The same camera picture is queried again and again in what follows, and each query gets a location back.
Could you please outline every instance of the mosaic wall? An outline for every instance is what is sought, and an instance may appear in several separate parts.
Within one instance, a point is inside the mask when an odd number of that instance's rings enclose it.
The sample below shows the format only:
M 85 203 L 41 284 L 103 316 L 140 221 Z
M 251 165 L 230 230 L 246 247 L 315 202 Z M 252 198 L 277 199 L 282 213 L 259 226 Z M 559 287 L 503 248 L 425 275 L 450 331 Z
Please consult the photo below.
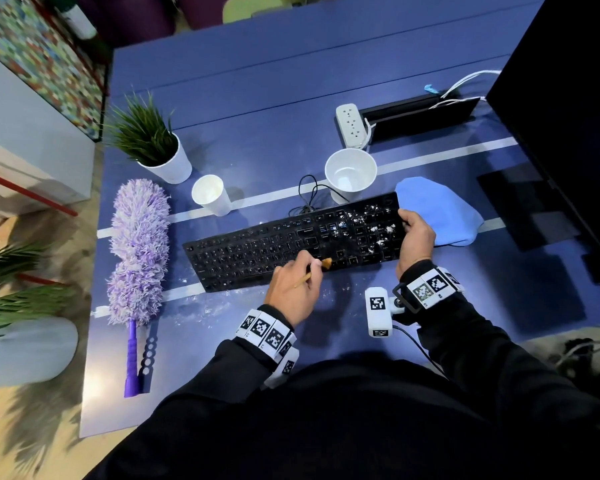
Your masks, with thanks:
M 32 0 L 0 0 L 0 61 L 81 131 L 97 139 L 104 67 L 81 56 L 82 60 Z

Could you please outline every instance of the white cup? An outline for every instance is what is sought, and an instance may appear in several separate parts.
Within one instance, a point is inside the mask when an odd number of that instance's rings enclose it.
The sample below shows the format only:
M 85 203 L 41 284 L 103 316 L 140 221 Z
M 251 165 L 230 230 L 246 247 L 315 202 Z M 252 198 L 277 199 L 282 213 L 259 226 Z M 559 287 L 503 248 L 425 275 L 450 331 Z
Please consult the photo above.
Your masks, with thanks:
M 231 201 L 224 188 L 222 178 L 217 175 L 205 175 L 193 184 L 191 189 L 193 201 L 212 214 L 222 217 L 231 212 Z
M 357 148 L 345 148 L 335 152 L 324 165 L 324 174 L 329 186 L 350 202 L 374 183 L 377 173 L 378 167 L 374 158 Z M 331 197 L 336 203 L 346 203 L 333 191 Z

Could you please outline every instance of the blue cloth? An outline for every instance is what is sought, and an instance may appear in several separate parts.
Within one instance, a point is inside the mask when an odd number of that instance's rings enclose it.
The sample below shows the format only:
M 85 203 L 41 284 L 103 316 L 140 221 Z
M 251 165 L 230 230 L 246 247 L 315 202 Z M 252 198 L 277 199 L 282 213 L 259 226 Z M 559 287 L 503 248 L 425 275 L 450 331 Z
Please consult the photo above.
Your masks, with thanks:
M 436 246 L 468 246 L 484 222 L 453 190 L 424 177 L 405 178 L 395 192 L 401 208 L 419 213 L 436 231 Z

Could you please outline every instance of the computer screen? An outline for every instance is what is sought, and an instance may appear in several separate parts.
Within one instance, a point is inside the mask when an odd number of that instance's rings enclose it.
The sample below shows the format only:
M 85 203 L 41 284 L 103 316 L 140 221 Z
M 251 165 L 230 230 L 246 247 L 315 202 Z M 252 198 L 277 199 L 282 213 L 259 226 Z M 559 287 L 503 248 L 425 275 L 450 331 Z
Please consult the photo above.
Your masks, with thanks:
M 487 101 L 600 251 L 600 3 L 545 0 Z

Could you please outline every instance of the black cable box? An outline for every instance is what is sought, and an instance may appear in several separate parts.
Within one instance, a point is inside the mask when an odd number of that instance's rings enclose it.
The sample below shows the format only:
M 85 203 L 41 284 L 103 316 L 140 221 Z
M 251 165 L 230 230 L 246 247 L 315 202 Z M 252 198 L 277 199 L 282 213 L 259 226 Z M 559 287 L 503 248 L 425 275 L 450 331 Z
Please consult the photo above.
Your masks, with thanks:
M 479 98 L 468 101 L 442 104 L 429 109 L 443 99 L 440 94 L 426 94 L 403 101 L 382 104 L 360 110 L 360 116 L 369 124 L 376 124 L 373 143 L 387 141 L 400 136 L 411 136 L 426 131 L 456 126 L 471 119 L 471 113 Z M 462 99 L 459 91 L 451 92 L 445 99 Z

